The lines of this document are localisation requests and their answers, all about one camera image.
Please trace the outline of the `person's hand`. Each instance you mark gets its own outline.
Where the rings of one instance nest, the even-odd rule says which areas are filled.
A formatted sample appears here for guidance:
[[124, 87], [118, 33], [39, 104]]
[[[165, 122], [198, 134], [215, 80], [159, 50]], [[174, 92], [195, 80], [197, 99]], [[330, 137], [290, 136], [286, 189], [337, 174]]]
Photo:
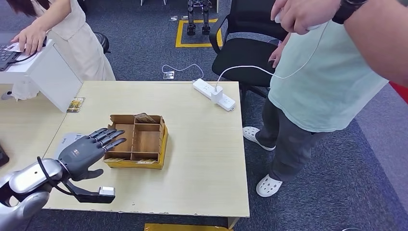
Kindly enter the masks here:
[[46, 30], [32, 23], [21, 30], [20, 33], [11, 40], [11, 43], [18, 42], [21, 52], [24, 51], [26, 55], [32, 55], [41, 50], [45, 37]]
[[304, 35], [308, 28], [333, 18], [340, 7], [339, 0], [277, 0], [271, 9], [270, 19], [280, 15], [280, 25], [290, 33]]
[[280, 41], [277, 48], [272, 52], [272, 54], [269, 57], [268, 63], [271, 65], [272, 68], [276, 68], [280, 59], [281, 59], [281, 54], [286, 46], [289, 38], [291, 36], [291, 33], [288, 33], [287, 36], [283, 41]]

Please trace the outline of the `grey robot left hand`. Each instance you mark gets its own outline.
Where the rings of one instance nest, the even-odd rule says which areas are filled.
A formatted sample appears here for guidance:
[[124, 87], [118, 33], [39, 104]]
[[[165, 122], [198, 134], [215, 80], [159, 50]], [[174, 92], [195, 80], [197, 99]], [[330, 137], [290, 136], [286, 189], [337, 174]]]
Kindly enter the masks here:
[[68, 145], [60, 152], [58, 160], [73, 181], [97, 178], [104, 170], [89, 170], [89, 167], [99, 161], [106, 152], [124, 143], [126, 138], [117, 139], [124, 133], [124, 130], [101, 128]]

